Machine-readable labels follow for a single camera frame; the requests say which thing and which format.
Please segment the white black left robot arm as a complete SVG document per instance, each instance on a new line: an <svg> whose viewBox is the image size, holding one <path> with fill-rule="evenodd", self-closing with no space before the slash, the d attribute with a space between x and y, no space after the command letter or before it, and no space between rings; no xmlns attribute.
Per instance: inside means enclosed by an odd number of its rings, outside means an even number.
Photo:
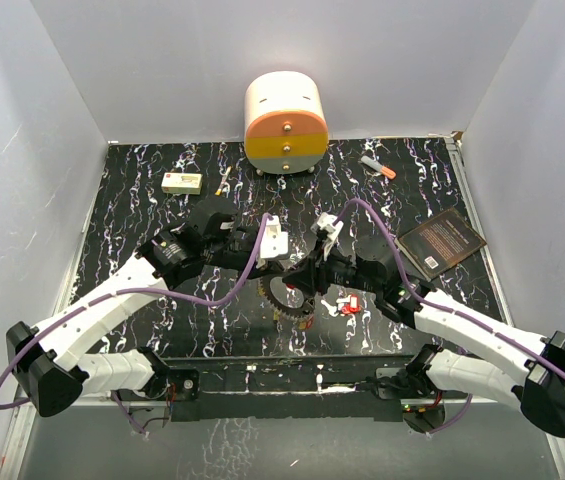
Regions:
<svg viewBox="0 0 565 480"><path fill-rule="evenodd" d="M258 229L237 224L226 198L198 202L189 217L168 225L136 248L105 282L63 312L29 326L18 322L6 333L9 364L28 402L41 417L54 416L84 394L126 389L148 399L162 396L169 376L141 350L93 354L91 348L128 317L160 297L207 308L230 302L266 258L265 236L278 217L266 213ZM207 266L239 272L234 287L218 300L183 294L177 286Z"/></svg>

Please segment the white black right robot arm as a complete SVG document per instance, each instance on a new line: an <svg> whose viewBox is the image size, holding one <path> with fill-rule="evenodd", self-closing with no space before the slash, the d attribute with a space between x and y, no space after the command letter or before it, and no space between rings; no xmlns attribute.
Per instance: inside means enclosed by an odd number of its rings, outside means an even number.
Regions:
<svg viewBox="0 0 565 480"><path fill-rule="evenodd" d="M465 349L426 347L409 364L409 388L428 397L457 391L517 409L534 426L565 438L565 333L543 336L494 320L407 274L390 241L371 240L355 257L325 241L283 276L305 297L338 285L370 292L394 322Z"/></svg>

